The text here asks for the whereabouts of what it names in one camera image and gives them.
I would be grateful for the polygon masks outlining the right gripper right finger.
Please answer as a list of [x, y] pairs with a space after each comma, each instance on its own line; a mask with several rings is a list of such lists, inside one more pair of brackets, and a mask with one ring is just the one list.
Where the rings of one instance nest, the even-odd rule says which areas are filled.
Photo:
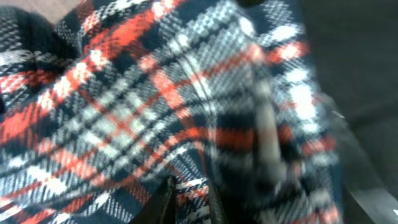
[[211, 224], [228, 224], [223, 204], [213, 182], [208, 184], [208, 203], [210, 209]]

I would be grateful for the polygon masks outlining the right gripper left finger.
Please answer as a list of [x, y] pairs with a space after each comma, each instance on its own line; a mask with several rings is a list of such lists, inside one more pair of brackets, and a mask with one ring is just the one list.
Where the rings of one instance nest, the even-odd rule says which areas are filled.
[[176, 199], [175, 177], [170, 176], [128, 224], [176, 224]]

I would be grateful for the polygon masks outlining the red blue plaid shirt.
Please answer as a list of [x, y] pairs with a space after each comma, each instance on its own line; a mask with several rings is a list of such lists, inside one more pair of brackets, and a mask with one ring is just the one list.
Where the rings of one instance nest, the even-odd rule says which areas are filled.
[[1, 7], [1, 222], [129, 223], [168, 177], [176, 223], [341, 223], [297, 1]]

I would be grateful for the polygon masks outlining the clear plastic storage container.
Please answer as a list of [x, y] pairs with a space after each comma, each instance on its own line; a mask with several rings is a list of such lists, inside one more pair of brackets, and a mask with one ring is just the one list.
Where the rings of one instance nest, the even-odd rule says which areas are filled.
[[322, 94], [322, 100], [340, 158], [345, 223], [397, 224], [397, 199], [385, 188], [332, 97]]

